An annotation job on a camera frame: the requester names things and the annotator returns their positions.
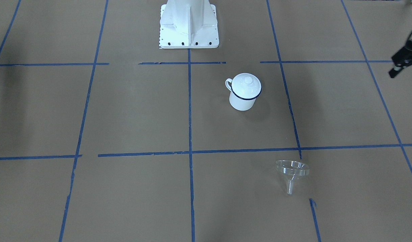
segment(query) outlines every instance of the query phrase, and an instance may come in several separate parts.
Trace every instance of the funnel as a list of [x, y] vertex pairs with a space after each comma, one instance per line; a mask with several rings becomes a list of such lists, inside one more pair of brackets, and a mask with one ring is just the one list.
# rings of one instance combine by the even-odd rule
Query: funnel
[[276, 169], [287, 182], [287, 194], [292, 194], [294, 182], [309, 175], [309, 166], [298, 161], [276, 161]]

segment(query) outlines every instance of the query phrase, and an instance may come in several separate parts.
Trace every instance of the blue grid line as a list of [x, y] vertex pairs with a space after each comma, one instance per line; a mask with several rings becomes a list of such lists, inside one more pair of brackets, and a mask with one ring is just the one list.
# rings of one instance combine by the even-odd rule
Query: blue grid line
[[310, 203], [310, 210], [312, 211], [313, 223], [315, 224], [316, 237], [318, 238], [318, 242], [321, 242], [320, 229], [318, 228], [318, 221], [316, 220], [316, 213], [315, 213], [316, 202], [313, 199], [309, 199], [309, 203]]
[[212, 62], [142, 62], [138, 65], [213, 65], [213, 64], [226, 64], [225, 61], [212, 61]]
[[285, 73], [284, 73], [284, 67], [282, 65], [282, 59], [281, 59], [281, 53], [279, 51], [279, 45], [278, 45], [278, 39], [276, 37], [276, 32], [275, 32], [275, 25], [273, 24], [273, 19], [272, 19], [272, 12], [270, 11], [270, 4], [269, 0], [266, 0], [267, 2], [267, 9], [269, 11], [269, 18], [270, 18], [270, 24], [272, 25], [272, 31], [273, 31], [273, 37], [275, 38], [275, 45], [276, 45], [276, 51], [278, 53], [278, 59], [279, 59], [279, 65], [281, 67], [281, 73], [282, 73], [282, 80], [284, 82], [284, 87], [285, 87], [285, 93], [288, 98], [288, 107], [289, 111], [291, 113], [291, 118], [292, 118], [292, 124], [294, 126], [294, 134], [295, 134], [295, 140], [297, 142], [297, 147], [299, 148], [298, 153], [300, 155], [300, 159], [302, 158], [301, 156], [301, 150], [300, 150], [300, 141], [298, 140], [298, 133], [297, 133], [297, 126], [295, 125], [295, 119], [294, 119], [294, 113], [292, 112], [292, 107], [291, 107], [291, 100], [289, 98], [289, 92], [288, 92], [288, 86], [286, 83], [286, 78], [285, 78]]
[[398, 140], [398, 142], [399, 142], [399, 145], [400, 145], [400, 147], [401, 147], [401, 149], [402, 149], [403, 155], [405, 156], [406, 163], [408, 164], [409, 170], [411, 171], [411, 174], [412, 174], [412, 165], [411, 165], [411, 162], [409, 161], [409, 158], [408, 158], [408, 156], [406, 155], [405, 148], [404, 148], [404, 146], [403, 146], [403, 144], [402, 144], [402, 141], [401, 141], [401, 139], [400, 139], [400, 136], [399, 136], [399, 134], [398, 134], [398, 132], [397, 132], [397, 129], [396, 129], [396, 126], [395, 126], [395, 124], [394, 124], [394, 122], [393, 122], [393, 119], [391, 118], [391, 114], [390, 114], [390, 112], [389, 112], [389, 110], [388, 110], [387, 104], [385, 103], [384, 97], [382, 96], [382, 92], [381, 92], [381, 90], [379, 89], [379, 85], [378, 85], [378, 83], [377, 83], [377, 81], [376, 81], [375, 75], [373, 74], [372, 68], [371, 68], [371, 66], [370, 66], [370, 64], [369, 64], [369, 61], [367, 60], [366, 52], [364, 51], [364, 48], [363, 48], [363, 46], [361, 45], [360, 38], [358, 37], [357, 31], [355, 31], [354, 24], [352, 23], [351, 17], [349, 16], [349, 12], [348, 12], [348, 10], [347, 10], [347, 8], [346, 8], [345, 3], [343, 2], [343, 0], [341, 0], [341, 3], [342, 3], [342, 6], [343, 6], [343, 8], [344, 8], [344, 10], [345, 10], [345, 13], [346, 13], [346, 15], [347, 15], [347, 17], [348, 17], [349, 23], [351, 24], [352, 30], [354, 31], [355, 37], [357, 38], [358, 45], [360, 46], [361, 52], [363, 53], [364, 59], [366, 60], [366, 64], [367, 64], [367, 66], [368, 66], [368, 68], [369, 68], [370, 75], [371, 75], [372, 78], [373, 78], [373, 82], [375, 83], [375, 86], [376, 86], [376, 89], [377, 89], [377, 91], [378, 91], [379, 97], [381, 98], [382, 104], [384, 105], [385, 111], [387, 112], [388, 119], [390, 119], [391, 126], [393, 127], [393, 130], [394, 130], [394, 132], [395, 132], [396, 138], [397, 138], [397, 140]]
[[100, 34], [98, 35], [97, 49], [95, 51], [94, 65], [92, 66], [92, 73], [91, 73], [91, 78], [89, 80], [89, 87], [88, 87], [88, 93], [86, 95], [85, 108], [83, 110], [83, 118], [82, 118], [82, 123], [81, 123], [81, 127], [80, 127], [80, 132], [79, 132], [79, 140], [78, 140], [77, 148], [76, 148], [76, 156], [75, 156], [74, 162], [73, 162], [73, 169], [72, 169], [71, 182], [70, 182], [70, 192], [69, 192], [69, 194], [67, 196], [67, 200], [66, 200], [66, 206], [65, 206], [65, 210], [64, 210], [64, 216], [63, 216], [63, 222], [61, 224], [61, 232], [60, 232], [60, 237], [59, 237], [59, 240], [58, 240], [59, 242], [62, 242], [63, 236], [64, 236], [64, 228], [65, 228], [65, 225], [66, 225], [67, 214], [68, 214], [69, 205], [70, 205], [70, 198], [71, 198], [71, 194], [72, 194], [72, 190], [73, 190], [75, 169], [76, 169], [76, 166], [77, 166], [77, 160], [78, 160], [78, 155], [79, 155], [79, 151], [80, 151], [80, 144], [82, 142], [83, 128], [85, 126], [86, 112], [88, 110], [88, 104], [89, 104], [89, 96], [91, 94], [92, 81], [94, 79], [94, 74], [95, 74], [95, 67], [96, 67], [95, 64], [97, 63], [98, 52], [100, 50], [101, 36], [103, 35], [104, 22], [106, 20], [106, 13], [107, 13], [108, 4], [109, 4], [109, 0], [106, 0], [106, 5], [104, 6], [103, 20], [101, 21]]
[[189, 187], [191, 193], [191, 241], [195, 242], [194, 178], [192, 171], [192, 119], [191, 119], [191, 49], [188, 49], [188, 123], [189, 123]]
[[75, 156], [76, 155], [11, 156], [11, 157], [0, 157], [0, 161], [75, 158]]
[[16, 9], [15, 9], [15, 12], [13, 14], [12, 20], [10, 21], [10, 24], [9, 24], [8, 29], [7, 29], [6, 35], [4, 35], [3, 42], [0, 45], [0, 55], [1, 55], [1, 52], [3, 51], [3, 47], [4, 47], [4, 44], [6, 43], [7, 36], [9, 35], [10, 29], [12, 28], [13, 22], [15, 20], [16, 15], [17, 15], [17, 11], [19, 10], [20, 2], [21, 2], [21, 0], [19, 0], [18, 4], [16, 5]]
[[[261, 64], [277, 64], [277, 63], [365, 63], [366, 60], [310, 60], [310, 61], [260, 61]], [[392, 63], [392, 60], [369, 60], [371, 63]]]
[[32, 63], [32, 64], [0, 64], [1, 66], [108, 66], [110, 63]]
[[400, 147], [400, 144], [383, 145], [360, 145], [360, 146], [334, 146], [334, 147], [287, 147], [287, 148], [263, 148], [263, 149], [239, 149], [239, 150], [191, 150], [191, 151], [166, 151], [166, 152], [141, 152], [141, 153], [109, 153], [99, 154], [98, 157], [117, 157], [117, 156], [143, 156], [143, 155], [182, 155], [182, 154], [213, 154], [213, 153], [245, 153], [245, 152], [275, 152], [292, 150], [345, 150], [345, 149], [368, 149], [368, 148], [389, 148]]

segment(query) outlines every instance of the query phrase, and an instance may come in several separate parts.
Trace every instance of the white mounting plate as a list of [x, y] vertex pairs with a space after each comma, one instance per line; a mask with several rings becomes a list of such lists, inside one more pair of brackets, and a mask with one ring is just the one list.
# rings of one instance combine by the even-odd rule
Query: white mounting plate
[[[161, 6], [161, 17], [166, 5], [167, 4], [163, 4]], [[211, 4], [210, 6], [212, 7], [213, 14], [215, 14], [216, 17], [216, 6], [213, 4]], [[219, 46], [218, 25], [204, 26], [197, 33], [194, 34], [192, 44], [189, 45], [188, 43], [189, 36], [187, 34], [179, 33], [174, 28], [160, 26], [160, 49], [205, 49], [217, 48]]]

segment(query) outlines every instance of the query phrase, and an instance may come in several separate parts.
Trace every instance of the white plastic stand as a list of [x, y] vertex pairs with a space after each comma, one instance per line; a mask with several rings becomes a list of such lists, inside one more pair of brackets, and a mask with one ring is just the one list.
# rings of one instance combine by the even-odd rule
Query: white plastic stand
[[219, 45], [216, 7], [209, 0], [168, 0], [161, 6], [160, 25], [160, 48], [216, 48]]

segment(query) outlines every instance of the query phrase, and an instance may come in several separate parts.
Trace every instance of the mug handle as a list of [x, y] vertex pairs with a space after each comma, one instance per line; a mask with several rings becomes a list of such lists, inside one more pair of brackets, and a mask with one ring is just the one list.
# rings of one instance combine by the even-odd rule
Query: mug handle
[[230, 92], [231, 92], [231, 86], [230, 86], [229, 83], [231, 83], [231, 82], [232, 82], [231, 78], [228, 78], [227, 80], [225, 80], [225, 86], [230, 90]]

